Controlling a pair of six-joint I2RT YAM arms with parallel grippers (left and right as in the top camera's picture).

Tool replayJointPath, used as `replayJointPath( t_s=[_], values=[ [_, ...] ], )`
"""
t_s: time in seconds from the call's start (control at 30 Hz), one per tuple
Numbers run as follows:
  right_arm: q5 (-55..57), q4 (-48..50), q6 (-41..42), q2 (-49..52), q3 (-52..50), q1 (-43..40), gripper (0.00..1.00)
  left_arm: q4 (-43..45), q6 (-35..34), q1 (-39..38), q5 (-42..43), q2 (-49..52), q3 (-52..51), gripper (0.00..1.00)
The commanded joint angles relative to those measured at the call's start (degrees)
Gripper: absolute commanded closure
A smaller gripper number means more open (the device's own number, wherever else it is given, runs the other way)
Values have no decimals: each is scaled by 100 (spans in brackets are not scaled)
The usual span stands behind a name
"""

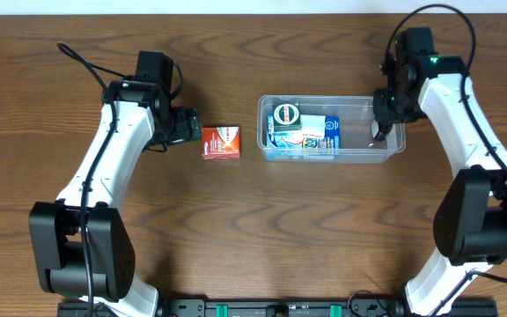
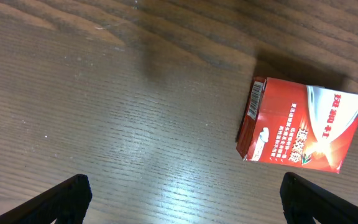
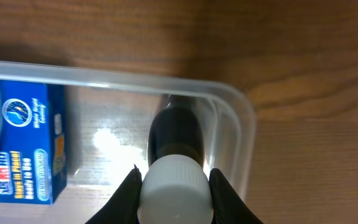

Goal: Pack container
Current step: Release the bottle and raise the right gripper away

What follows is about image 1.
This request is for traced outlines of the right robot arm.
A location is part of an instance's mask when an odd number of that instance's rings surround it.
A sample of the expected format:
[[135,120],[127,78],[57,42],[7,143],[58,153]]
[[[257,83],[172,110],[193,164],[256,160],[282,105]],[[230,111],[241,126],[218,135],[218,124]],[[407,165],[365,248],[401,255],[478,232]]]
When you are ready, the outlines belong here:
[[466,65],[440,55],[428,27],[390,40],[381,70],[387,87],[373,93],[371,135],[383,141],[399,123],[427,118],[450,162],[453,181],[434,217],[436,247],[403,286],[393,316],[482,316],[490,304],[455,299],[478,276],[507,259],[507,150],[474,96]]

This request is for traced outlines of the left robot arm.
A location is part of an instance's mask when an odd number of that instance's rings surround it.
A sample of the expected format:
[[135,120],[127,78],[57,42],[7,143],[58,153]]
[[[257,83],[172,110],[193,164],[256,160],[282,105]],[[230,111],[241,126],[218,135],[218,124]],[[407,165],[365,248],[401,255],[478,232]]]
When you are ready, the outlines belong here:
[[28,226],[40,287],[75,298],[68,316],[159,316],[160,292],[135,275],[136,253],[121,207],[140,155],[202,137],[196,109],[175,107],[180,66],[157,51],[139,53],[132,75],[103,84],[99,127],[68,185],[37,202]]

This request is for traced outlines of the dark green round-logo box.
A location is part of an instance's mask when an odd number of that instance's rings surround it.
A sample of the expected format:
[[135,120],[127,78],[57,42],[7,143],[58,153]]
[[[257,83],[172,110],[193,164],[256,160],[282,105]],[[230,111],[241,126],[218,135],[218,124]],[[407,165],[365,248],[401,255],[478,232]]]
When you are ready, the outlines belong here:
[[293,104],[279,104],[273,106],[274,132],[289,132],[301,130],[300,110]]

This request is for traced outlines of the white green Panadol box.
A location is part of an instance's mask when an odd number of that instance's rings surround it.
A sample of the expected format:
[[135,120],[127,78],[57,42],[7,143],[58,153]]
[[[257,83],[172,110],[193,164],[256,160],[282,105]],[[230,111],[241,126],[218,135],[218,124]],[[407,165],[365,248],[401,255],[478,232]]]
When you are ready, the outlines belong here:
[[324,115],[301,114],[301,135],[303,137],[321,139],[326,133],[326,117]]

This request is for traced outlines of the blue Cool Fever box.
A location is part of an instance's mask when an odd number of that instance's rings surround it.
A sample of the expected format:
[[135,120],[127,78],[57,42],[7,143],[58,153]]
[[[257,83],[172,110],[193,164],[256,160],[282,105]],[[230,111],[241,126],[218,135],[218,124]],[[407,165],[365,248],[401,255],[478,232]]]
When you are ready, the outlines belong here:
[[268,146],[323,152],[341,147],[340,119],[337,116],[301,114],[299,122],[299,130],[277,132],[276,121],[273,115],[269,114]]

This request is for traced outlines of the red small box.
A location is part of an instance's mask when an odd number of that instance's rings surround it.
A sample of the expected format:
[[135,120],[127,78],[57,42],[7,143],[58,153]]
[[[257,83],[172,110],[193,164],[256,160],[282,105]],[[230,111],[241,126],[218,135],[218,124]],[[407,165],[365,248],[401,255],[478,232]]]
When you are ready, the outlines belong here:
[[202,128],[202,156],[204,159],[239,159],[239,127]]

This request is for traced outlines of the dark bottle white cap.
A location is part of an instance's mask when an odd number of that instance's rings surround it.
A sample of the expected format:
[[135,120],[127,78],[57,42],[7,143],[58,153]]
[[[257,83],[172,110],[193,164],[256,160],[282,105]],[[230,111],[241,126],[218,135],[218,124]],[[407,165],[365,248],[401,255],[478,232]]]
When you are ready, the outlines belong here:
[[390,123],[381,123],[372,121],[371,123],[371,136],[377,142],[383,142],[390,134],[393,125]]

